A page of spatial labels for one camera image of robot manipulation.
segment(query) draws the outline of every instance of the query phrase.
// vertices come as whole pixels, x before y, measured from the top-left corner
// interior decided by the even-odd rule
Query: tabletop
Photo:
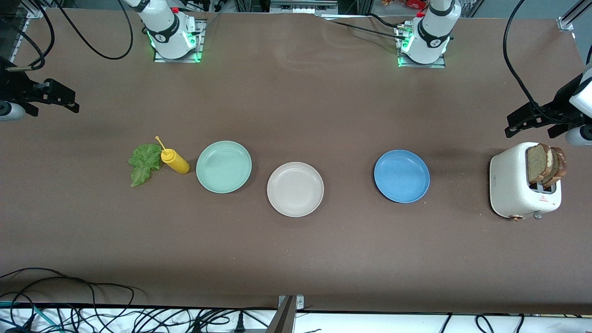
[[[0,124],[0,273],[43,266],[130,284],[145,305],[276,306],[279,294],[304,294],[325,310],[589,310],[592,155],[544,129],[505,137],[506,115],[527,101],[502,57],[506,20],[459,20],[446,68],[417,69],[397,66],[388,37],[307,14],[221,14],[201,63],[164,64],[152,62],[132,13],[134,47],[110,61],[48,13],[56,44],[29,77],[75,90],[80,113],[43,105],[37,118]],[[69,13],[98,50],[125,51],[121,12]],[[373,19],[348,22],[388,32]],[[43,20],[27,33],[42,49],[49,41]],[[516,20],[508,47],[540,104],[583,70],[572,34],[553,20]],[[23,44],[15,61],[35,57]],[[164,166],[130,187],[127,160],[156,135],[191,170]],[[253,161],[230,194],[195,176],[197,157],[219,140],[241,143]],[[527,141],[563,148],[569,170],[558,210],[514,222],[490,208],[488,163]],[[374,164],[393,149],[429,168],[415,203],[389,201],[374,184]],[[301,218],[266,196],[271,173],[290,161],[315,167],[325,186]],[[38,290],[38,299],[89,299],[51,283]]]

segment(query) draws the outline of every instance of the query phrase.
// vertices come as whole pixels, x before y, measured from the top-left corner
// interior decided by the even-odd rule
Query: green plate
[[[239,143],[212,143],[197,159],[197,179],[214,193],[230,193],[244,185],[251,175],[251,156]]]

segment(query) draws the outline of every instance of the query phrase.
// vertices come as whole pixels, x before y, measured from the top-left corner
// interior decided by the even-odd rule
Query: yellow mustard bottle
[[[158,143],[162,146],[162,151],[160,152],[160,158],[162,161],[169,165],[169,167],[173,168],[176,172],[184,175],[189,172],[189,163],[184,160],[181,155],[175,152],[173,149],[167,149],[160,141],[159,137],[156,137]]]

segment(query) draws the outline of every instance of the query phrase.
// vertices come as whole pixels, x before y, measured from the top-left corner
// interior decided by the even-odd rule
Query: cable connector
[[[236,328],[234,329],[234,333],[243,333],[246,331],[246,329],[244,328],[244,323],[243,323],[243,312],[239,312],[239,321],[237,321],[236,323]]]

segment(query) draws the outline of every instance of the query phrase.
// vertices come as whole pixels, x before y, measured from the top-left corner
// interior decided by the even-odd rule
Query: bread
[[[526,168],[530,184],[542,181],[547,177],[551,173],[552,166],[553,153],[549,146],[539,143],[526,151]]]
[[[542,180],[544,188],[551,187],[551,185],[555,184],[567,173],[567,162],[563,150],[553,147],[551,148],[551,153],[553,155],[553,167],[549,175]]]

